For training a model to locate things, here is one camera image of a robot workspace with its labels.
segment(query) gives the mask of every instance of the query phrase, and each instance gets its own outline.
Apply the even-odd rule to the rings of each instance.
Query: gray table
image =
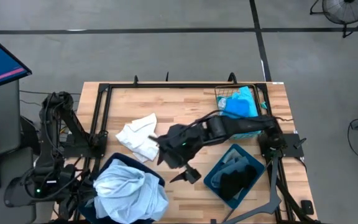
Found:
[[[31,148],[19,149],[20,140],[19,81],[0,86],[0,223],[31,223],[35,205],[7,208],[4,192],[9,182],[32,167]]]

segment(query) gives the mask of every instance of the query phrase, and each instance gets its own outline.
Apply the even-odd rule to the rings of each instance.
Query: wooden table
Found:
[[[77,117],[87,131],[91,127],[98,86],[99,82],[84,83],[78,105]],[[284,84],[267,83],[267,87],[273,114],[285,119],[292,118]],[[103,105],[104,103],[101,105],[99,114],[99,126],[103,115]],[[124,125],[132,120],[155,113],[157,115],[155,133],[161,135],[165,134],[173,124],[191,123],[212,110],[216,110],[214,88],[113,89],[107,123],[107,131],[109,132],[108,146],[101,163],[103,165],[115,152],[134,157],[132,152],[120,144],[115,137]],[[284,133],[294,132],[295,125],[293,121],[279,122]],[[264,158],[260,155],[260,148],[256,138],[251,138],[237,141],[229,140],[217,146],[204,147],[190,161],[190,165],[205,177],[229,149],[230,145],[234,143],[239,144],[261,163],[265,164]],[[298,203],[301,200],[313,201],[308,177],[302,164],[293,158],[283,158],[283,163],[288,188],[293,198]],[[160,222],[209,223],[210,219],[214,218],[219,223],[231,211],[218,196],[204,185],[202,179],[193,185],[183,181],[170,184],[169,181],[183,172],[183,169],[170,169],[164,162],[157,166],[157,159],[153,162],[148,161],[145,165],[159,173],[166,181],[165,191],[169,197],[169,208]],[[269,201],[269,192],[269,179],[267,173],[265,173],[234,211],[231,218],[267,203]],[[280,207],[283,211],[285,210],[284,203],[281,203]],[[282,212],[282,217],[287,219],[285,212]],[[243,220],[241,223],[275,223],[275,216],[274,214],[258,214]]]

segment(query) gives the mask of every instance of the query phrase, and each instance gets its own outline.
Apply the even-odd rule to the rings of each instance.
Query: gray floor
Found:
[[[313,0],[256,1],[262,28],[339,27],[309,16]],[[0,30],[252,27],[248,0],[0,0]],[[263,33],[274,81],[285,82],[319,219],[358,223],[358,157],[347,144],[358,118],[358,33]],[[255,34],[0,35],[34,72],[21,89],[81,91],[85,81],[263,81]],[[26,101],[44,96],[22,93]],[[21,105],[38,118],[39,108]],[[358,151],[358,132],[351,133]]]

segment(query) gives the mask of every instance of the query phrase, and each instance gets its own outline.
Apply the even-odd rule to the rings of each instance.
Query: black cloth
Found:
[[[235,170],[231,174],[223,174],[221,177],[219,196],[226,201],[232,199],[242,189],[248,189],[256,176],[257,172],[255,167],[250,165],[246,165],[243,172]]]

